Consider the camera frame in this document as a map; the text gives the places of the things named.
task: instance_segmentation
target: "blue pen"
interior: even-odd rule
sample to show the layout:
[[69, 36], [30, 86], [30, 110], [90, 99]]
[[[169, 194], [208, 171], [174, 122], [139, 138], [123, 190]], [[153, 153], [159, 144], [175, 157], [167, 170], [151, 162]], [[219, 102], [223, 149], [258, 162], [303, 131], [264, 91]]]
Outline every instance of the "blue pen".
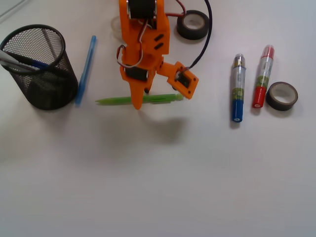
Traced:
[[242, 54], [234, 59], [232, 72], [233, 88], [233, 121], [241, 122], [243, 113], [243, 99], [245, 92], [246, 60]]
[[91, 61], [92, 61], [92, 56], [93, 56], [96, 40], [97, 40], [97, 37], [92, 36], [90, 48], [89, 48], [88, 55], [87, 55], [87, 59], [85, 61], [84, 70], [83, 70], [83, 73], [81, 75], [81, 79], [80, 79], [80, 83], [79, 83], [79, 88], [78, 88], [78, 93], [77, 93], [76, 100], [75, 100], [75, 105], [81, 104], [81, 100], [82, 100], [83, 93], [85, 90], [85, 85], [86, 85], [89, 71], [91, 68]]

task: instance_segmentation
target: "robotic arm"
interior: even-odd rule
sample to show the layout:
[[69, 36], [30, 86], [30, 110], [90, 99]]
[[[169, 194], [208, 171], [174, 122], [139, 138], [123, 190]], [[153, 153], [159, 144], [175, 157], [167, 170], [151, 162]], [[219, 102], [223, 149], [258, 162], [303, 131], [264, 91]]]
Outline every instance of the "robotic arm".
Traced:
[[[186, 14], [183, 9], [179, 16]], [[121, 76], [130, 85], [134, 107], [137, 110], [142, 107], [143, 94], [149, 93], [156, 73], [168, 77], [167, 82], [174, 89], [191, 99], [198, 78], [181, 63], [172, 65], [163, 59], [164, 54], [169, 54], [168, 15], [175, 16], [164, 12], [164, 0], [119, 0], [119, 10], [122, 38], [127, 46], [118, 48], [117, 59]], [[121, 50], [122, 62], [119, 61]]]

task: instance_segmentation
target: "electrical tape roll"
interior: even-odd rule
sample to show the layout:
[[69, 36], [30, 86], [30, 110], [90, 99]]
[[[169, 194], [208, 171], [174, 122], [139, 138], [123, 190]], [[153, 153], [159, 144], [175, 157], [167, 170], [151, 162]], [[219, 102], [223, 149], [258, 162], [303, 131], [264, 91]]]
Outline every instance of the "electrical tape roll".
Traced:
[[[189, 27], [188, 23], [197, 21], [200, 23], [197, 29]], [[177, 31], [179, 35], [185, 39], [200, 40], [207, 35], [209, 24], [213, 24], [213, 21], [212, 19], [209, 19], [203, 12], [189, 10], [184, 17], [178, 17]]]
[[[287, 103], [279, 101], [276, 97], [277, 96], [285, 96], [288, 98]], [[272, 84], [268, 90], [268, 93], [266, 95], [266, 101], [267, 103], [278, 111], [288, 111], [292, 109], [294, 104], [298, 100], [298, 93], [296, 89], [286, 83], [286, 82], [276, 82]]]

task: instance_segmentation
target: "red wire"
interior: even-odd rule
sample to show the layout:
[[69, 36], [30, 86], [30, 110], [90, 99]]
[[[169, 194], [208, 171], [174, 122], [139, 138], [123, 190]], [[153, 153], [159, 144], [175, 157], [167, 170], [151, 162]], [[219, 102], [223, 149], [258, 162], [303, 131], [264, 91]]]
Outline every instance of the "red wire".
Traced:
[[183, 13], [182, 14], [177, 14], [177, 13], [166, 13], [166, 16], [175, 16], [175, 17], [181, 17], [181, 16], [185, 16], [187, 14], [186, 8], [184, 7], [184, 5], [180, 2], [180, 0], [176, 0], [177, 3], [180, 4], [180, 6], [182, 7]]

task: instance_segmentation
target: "pen holder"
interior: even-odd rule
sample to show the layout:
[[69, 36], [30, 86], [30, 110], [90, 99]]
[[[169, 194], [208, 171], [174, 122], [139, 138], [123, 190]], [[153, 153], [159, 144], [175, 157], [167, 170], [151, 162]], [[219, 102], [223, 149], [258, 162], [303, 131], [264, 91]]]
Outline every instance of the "pen holder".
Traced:
[[0, 50], [27, 66], [28, 72], [3, 67], [38, 109], [59, 109], [76, 96], [78, 81], [65, 47], [63, 36], [45, 25], [22, 27], [0, 44]]

